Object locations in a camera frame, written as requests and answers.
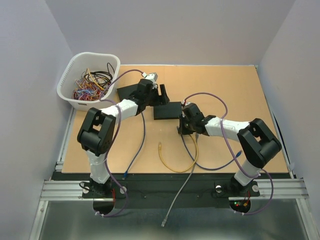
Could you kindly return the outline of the black network switch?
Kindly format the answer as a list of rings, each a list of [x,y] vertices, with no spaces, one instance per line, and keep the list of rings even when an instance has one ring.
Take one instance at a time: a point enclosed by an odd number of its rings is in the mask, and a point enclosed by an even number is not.
[[[136,83],[136,84],[117,88],[119,102],[123,101],[124,99],[134,101],[135,99],[130,97],[130,94],[137,89],[137,86],[138,84]]]
[[[154,120],[174,120],[178,119],[182,114],[181,102],[169,102],[165,105],[158,105],[153,107]]]

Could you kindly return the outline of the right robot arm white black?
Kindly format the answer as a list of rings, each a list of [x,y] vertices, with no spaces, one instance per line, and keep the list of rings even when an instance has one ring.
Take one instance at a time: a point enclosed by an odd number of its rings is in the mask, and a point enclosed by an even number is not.
[[[280,141],[260,118],[232,121],[215,115],[204,116],[195,103],[182,106],[181,111],[178,128],[180,135],[197,133],[240,143],[245,161],[225,185],[231,194],[242,195],[246,192],[252,180],[282,150]]]

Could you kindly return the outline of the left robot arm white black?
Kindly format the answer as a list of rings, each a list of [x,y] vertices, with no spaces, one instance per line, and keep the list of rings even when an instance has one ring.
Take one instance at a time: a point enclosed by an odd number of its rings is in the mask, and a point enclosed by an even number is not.
[[[142,78],[136,89],[119,103],[103,109],[90,108],[77,135],[90,164],[89,185],[84,190],[106,197],[111,193],[111,177],[105,163],[122,120],[142,113],[146,107],[163,106],[170,101],[164,84]]]

